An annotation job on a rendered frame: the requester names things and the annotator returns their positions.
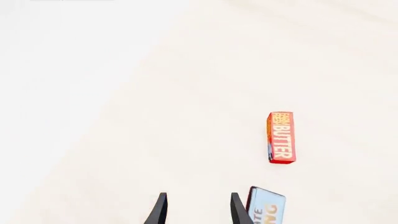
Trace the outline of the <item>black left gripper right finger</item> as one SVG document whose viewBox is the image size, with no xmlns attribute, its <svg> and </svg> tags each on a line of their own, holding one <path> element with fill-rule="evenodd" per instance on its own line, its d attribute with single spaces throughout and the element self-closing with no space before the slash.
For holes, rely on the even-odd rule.
<svg viewBox="0 0 398 224">
<path fill-rule="evenodd" d="M 253 224 L 253 221 L 246 212 L 239 194 L 236 192 L 231 194 L 230 210 L 233 224 Z"/>
</svg>

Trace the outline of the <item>red butter box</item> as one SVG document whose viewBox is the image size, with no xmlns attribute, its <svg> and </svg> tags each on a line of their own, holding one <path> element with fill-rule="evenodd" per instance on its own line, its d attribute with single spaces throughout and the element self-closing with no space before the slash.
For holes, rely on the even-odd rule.
<svg viewBox="0 0 398 224">
<path fill-rule="evenodd" d="M 269 162 L 271 164 L 291 164 L 295 162 L 297 158 L 293 112 L 271 112 L 267 118 L 266 128 Z"/>
</svg>

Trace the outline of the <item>pale blue printed food box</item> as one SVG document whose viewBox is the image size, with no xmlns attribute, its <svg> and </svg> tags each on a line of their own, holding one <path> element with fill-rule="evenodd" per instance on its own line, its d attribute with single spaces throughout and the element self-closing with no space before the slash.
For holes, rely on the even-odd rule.
<svg viewBox="0 0 398 224">
<path fill-rule="evenodd" d="M 252 186 L 246 202 L 246 211 L 253 224 L 282 224 L 286 197 Z"/>
</svg>

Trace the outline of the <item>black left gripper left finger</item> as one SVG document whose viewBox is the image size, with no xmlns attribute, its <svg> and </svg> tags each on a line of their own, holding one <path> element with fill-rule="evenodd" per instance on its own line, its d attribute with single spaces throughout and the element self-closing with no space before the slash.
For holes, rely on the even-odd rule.
<svg viewBox="0 0 398 224">
<path fill-rule="evenodd" d="M 167 194 L 161 192 L 144 224 L 165 224 L 167 218 Z"/>
</svg>

